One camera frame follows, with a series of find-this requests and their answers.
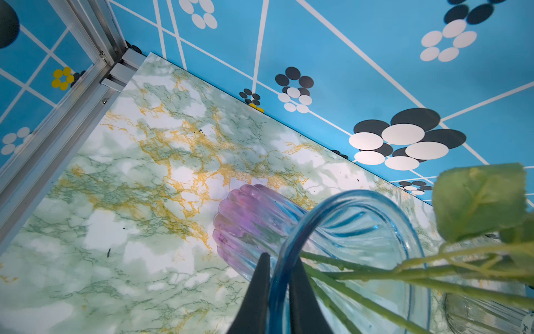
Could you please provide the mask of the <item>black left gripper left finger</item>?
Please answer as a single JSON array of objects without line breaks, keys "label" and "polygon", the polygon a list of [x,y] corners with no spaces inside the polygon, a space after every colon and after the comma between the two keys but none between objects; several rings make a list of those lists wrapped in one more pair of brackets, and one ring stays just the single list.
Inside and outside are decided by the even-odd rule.
[{"label": "black left gripper left finger", "polygon": [[262,253],[239,312],[227,334],[264,334],[271,284],[271,257]]}]

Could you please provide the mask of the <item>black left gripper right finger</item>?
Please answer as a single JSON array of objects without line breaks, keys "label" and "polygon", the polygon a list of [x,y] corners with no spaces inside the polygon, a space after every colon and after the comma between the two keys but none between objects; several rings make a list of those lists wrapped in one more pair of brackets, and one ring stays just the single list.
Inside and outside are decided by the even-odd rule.
[{"label": "black left gripper right finger", "polygon": [[301,260],[297,260],[289,282],[290,325],[293,334],[327,334],[332,329],[314,295]]}]

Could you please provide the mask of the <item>blue purple ribbed glass vase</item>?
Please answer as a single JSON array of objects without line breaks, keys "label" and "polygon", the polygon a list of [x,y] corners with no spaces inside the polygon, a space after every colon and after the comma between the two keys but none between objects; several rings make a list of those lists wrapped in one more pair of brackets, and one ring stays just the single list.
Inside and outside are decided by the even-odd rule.
[{"label": "blue purple ribbed glass vase", "polygon": [[[284,243],[288,238],[296,241],[293,235],[298,233],[308,237],[300,242],[303,253],[339,260],[340,267],[351,262],[389,271],[404,260],[424,255],[407,214],[382,194],[346,191],[316,209],[324,209],[323,220],[310,236],[303,235],[301,221],[308,211],[295,202],[263,185],[232,190],[214,217],[213,237],[219,256],[250,281],[262,253],[271,256],[271,278],[275,278],[277,264],[289,254],[284,252]],[[393,279],[342,282],[364,298],[430,330],[429,289]],[[319,281],[317,285],[361,333],[409,333],[325,283]]]}]

